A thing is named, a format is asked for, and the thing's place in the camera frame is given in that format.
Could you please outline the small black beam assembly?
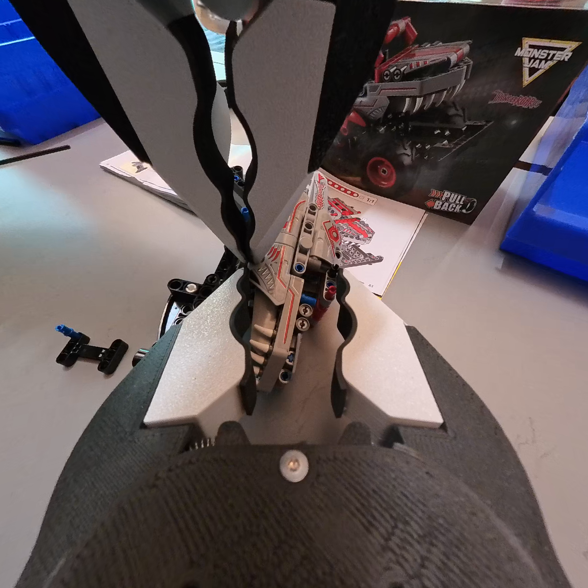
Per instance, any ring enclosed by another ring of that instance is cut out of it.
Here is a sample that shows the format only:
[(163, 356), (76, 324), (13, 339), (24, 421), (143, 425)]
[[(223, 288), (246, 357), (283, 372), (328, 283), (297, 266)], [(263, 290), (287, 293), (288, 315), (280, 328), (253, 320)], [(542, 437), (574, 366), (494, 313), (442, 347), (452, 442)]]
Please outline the small black beam assembly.
[(98, 362), (98, 371), (109, 376), (118, 368), (129, 349), (121, 339), (115, 339), (107, 348), (90, 345), (87, 335), (63, 324), (56, 326), (55, 331), (70, 339), (56, 358), (56, 363), (66, 368), (72, 367), (80, 358), (88, 359)]

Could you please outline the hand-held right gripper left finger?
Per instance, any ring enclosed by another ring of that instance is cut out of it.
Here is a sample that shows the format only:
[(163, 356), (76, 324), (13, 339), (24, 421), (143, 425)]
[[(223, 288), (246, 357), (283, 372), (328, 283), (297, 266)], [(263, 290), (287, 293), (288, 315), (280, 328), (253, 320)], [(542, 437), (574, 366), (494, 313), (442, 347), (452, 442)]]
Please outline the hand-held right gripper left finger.
[(239, 384), (246, 351), (230, 327), (243, 274), (237, 270), (182, 322), (143, 420), (147, 428), (218, 428), (245, 415)]

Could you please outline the black toy set box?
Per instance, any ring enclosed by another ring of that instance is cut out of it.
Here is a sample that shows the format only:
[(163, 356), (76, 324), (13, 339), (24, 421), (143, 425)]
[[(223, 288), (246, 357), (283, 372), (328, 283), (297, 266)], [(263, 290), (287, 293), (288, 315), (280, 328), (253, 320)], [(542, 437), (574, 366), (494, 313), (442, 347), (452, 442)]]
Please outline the black toy set box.
[(322, 168), (471, 224), (587, 65), (587, 1), (398, 1)]

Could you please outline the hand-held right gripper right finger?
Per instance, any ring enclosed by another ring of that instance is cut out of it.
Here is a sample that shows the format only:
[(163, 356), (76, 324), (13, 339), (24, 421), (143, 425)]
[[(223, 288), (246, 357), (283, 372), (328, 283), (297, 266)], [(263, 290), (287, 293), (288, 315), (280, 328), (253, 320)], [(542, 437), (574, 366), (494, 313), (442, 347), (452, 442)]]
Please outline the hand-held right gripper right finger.
[(443, 417), (405, 322), (347, 270), (339, 272), (332, 408), (370, 428), (439, 428)]

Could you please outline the open instruction booklet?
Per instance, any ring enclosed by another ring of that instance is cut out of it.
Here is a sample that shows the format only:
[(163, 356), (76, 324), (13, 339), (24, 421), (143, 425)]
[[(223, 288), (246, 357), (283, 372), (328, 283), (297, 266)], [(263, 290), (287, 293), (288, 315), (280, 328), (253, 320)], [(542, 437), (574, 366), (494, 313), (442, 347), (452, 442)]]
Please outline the open instruction booklet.
[[(103, 160), (100, 168), (189, 210), (187, 204), (131, 151)], [(371, 292), (382, 296), (426, 214), (423, 210), (361, 191), (323, 169), (327, 181), (323, 203), (342, 239), (342, 267), (350, 269)]]

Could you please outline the thin black rod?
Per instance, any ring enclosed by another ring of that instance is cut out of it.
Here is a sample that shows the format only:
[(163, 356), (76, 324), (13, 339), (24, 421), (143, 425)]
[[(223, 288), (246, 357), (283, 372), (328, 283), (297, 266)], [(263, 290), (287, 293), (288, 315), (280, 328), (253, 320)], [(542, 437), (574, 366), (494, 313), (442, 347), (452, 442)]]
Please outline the thin black rod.
[(15, 164), (17, 162), (21, 162), (21, 161), (25, 161), (25, 160), (29, 160), (29, 159), (34, 159), (34, 158), (39, 158), (42, 156), (46, 156), (46, 155), (50, 155), (50, 154), (58, 153), (58, 152), (62, 152), (62, 151), (68, 151), (68, 150), (70, 150), (70, 145), (61, 145), (61, 146), (56, 146), (54, 148), (42, 149), (39, 151), (33, 151), (33, 152), (29, 152), (29, 153), (15, 155), (15, 156), (1, 159), (0, 166), (11, 165), (11, 164)]

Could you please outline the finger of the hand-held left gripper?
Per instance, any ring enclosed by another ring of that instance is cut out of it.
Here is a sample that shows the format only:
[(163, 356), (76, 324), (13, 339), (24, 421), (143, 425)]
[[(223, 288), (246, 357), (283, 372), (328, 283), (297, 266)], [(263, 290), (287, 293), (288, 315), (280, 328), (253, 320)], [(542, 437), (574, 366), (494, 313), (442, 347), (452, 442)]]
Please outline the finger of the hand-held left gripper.
[(69, 1), (151, 166), (241, 261), (230, 111), (193, 1)]
[(256, 150), (247, 196), (254, 261), (269, 252), (309, 177), (335, 10), (331, 2), (272, 1), (233, 49), (236, 106)]

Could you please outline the grey red brick model car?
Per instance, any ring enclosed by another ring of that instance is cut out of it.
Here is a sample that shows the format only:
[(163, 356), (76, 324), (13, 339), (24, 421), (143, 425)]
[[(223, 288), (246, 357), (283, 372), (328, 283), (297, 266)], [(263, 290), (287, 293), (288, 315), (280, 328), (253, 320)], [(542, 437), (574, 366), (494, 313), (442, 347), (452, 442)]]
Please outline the grey red brick model car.
[[(246, 351), (246, 370), (239, 389), (248, 413), (252, 386), (271, 392), (288, 384), (295, 372), (303, 335), (316, 326), (336, 299), (342, 271), (342, 239), (323, 198), (327, 181), (315, 172), (293, 212), (263, 260), (243, 269), (238, 281), (242, 301), (230, 327)], [(160, 335), (179, 326), (240, 267), (226, 251), (204, 283), (173, 279)]]

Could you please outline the blue plastic bin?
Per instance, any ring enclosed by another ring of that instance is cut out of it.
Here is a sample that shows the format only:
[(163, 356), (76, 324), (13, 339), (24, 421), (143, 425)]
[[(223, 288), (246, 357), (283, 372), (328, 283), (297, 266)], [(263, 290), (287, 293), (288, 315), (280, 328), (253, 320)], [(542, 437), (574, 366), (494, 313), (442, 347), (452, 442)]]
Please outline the blue plastic bin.
[(587, 68), (539, 140), (500, 248), (587, 281)]
[(9, 1), (1, 1), (1, 130), (39, 144), (99, 119)]

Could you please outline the grey desk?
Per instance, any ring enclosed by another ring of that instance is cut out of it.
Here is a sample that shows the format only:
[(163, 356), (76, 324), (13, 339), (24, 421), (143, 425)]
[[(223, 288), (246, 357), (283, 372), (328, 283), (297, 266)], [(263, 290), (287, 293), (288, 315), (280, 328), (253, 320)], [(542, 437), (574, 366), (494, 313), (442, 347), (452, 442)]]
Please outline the grey desk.
[[(65, 462), (151, 345), (173, 277), (202, 280), (223, 246), (190, 213), (100, 169), (126, 151), (94, 121), (1, 168), (1, 587), (13, 587)], [(525, 172), (513, 169), (473, 225), (428, 216), (383, 301), (486, 403), (533, 484), (574, 587), (587, 587), (587, 284), (499, 251)], [(129, 349), (56, 358), (66, 325)]]

